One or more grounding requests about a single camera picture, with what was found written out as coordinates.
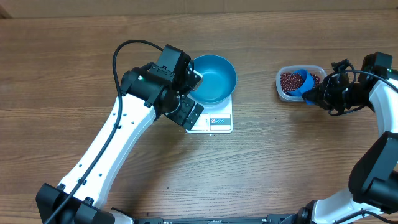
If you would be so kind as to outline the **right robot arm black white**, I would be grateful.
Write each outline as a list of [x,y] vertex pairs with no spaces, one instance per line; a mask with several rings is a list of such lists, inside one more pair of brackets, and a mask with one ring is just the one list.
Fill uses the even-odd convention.
[[348,60],[331,66],[333,73],[302,92],[302,98],[331,116],[370,108],[379,138],[353,167],[346,189],[310,202],[283,222],[353,223],[372,216],[390,223],[385,215],[397,212],[397,70],[392,69],[392,56],[369,54],[359,70]]

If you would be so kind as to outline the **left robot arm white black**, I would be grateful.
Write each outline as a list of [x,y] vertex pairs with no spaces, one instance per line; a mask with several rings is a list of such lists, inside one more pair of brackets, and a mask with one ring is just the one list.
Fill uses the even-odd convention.
[[190,56],[171,45],[160,51],[156,63],[114,79],[115,104],[86,153],[56,187],[41,186],[35,200],[44,223],[134,223],[124,212],[104,206],[135,143],[161,116],[190,130],[203,111],[188,97],[203,80]]

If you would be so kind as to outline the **blue plastic measuring scoop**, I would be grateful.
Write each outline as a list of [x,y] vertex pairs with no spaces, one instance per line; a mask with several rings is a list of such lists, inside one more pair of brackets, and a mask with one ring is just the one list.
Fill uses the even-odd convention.
[[287,75],[285,93],[289,96],[303,97],[303,94],[315,86],[315,80],[305,69],[296,70]]

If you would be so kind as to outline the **white digital kitchen scale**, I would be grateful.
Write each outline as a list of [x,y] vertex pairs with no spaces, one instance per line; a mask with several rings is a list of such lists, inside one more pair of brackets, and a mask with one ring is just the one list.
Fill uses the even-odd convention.
[[233,103],[229,95],[224,101],[206,105],[188,134],[229,134],[233,131]]

